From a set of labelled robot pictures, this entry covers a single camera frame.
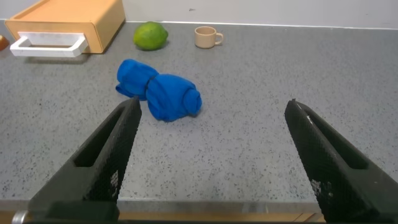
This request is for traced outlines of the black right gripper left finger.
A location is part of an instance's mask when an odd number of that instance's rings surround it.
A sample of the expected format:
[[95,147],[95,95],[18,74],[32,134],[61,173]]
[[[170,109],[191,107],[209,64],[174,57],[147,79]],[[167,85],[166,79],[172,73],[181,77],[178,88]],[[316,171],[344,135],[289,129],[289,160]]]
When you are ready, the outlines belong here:
[[32,222],[115,222],[117,200],[142,111],[123,101],[32,197]]

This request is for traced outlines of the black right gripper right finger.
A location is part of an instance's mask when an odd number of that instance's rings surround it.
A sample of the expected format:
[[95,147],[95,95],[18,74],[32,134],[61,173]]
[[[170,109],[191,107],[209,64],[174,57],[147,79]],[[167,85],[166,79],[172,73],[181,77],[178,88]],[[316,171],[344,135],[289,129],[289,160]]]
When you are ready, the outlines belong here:
[[285,120],[327,222],[396,222],[397,182],[307,105]]

